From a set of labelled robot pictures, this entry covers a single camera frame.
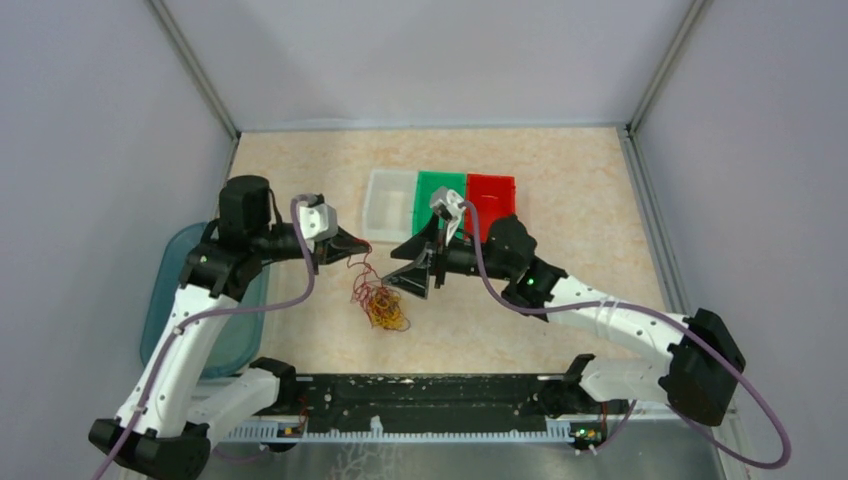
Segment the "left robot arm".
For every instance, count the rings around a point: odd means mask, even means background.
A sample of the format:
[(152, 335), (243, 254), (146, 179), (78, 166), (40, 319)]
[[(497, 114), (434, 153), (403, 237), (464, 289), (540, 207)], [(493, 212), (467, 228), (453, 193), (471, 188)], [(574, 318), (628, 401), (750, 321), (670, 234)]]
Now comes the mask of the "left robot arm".
[(192, 395), (225, 325), (246, 312), (244, 295), (267, 266), (301, 260), (314, 280), (320, 266), (366, 249), (340, 227), (322, 195), (295, 196), (284, 221), (266, 178), (229, 179), (217, 217), (185, 259), (151, 360), (118, 411), (89, 431), (90, 443), (105, 456), (95, 477), (119, 465), (153, 479), (195, 479), (215, 447), (249, 417), (268, 410), (301, 414), (296, 369), (270, 358), (253, 361), (203, 401)]

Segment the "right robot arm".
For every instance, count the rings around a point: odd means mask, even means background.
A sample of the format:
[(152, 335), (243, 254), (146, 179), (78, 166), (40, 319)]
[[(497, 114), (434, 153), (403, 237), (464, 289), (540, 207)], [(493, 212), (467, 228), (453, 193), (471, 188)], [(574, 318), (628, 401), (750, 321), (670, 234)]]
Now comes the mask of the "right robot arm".
[(664, 403), (690, 421), (715, 427), (738, 385), (746, 360), (724, 320), (700, 308), (686, 316), (656, 312), (597, 290), (538, 257), (536, 240), (510, 215), (496, 220), (487, 239), (447, 240), (437, 217), (394, 248), (405, 266), (387, 281), (426, 298), (447, 274), (488, 275), (503, 280), (499, 297), (512, 310), (554, 325), (583, 329), (633, 353), (631, 359), (577, 356), (563, 398), (576, 412), (597, 403), (639, 400)]

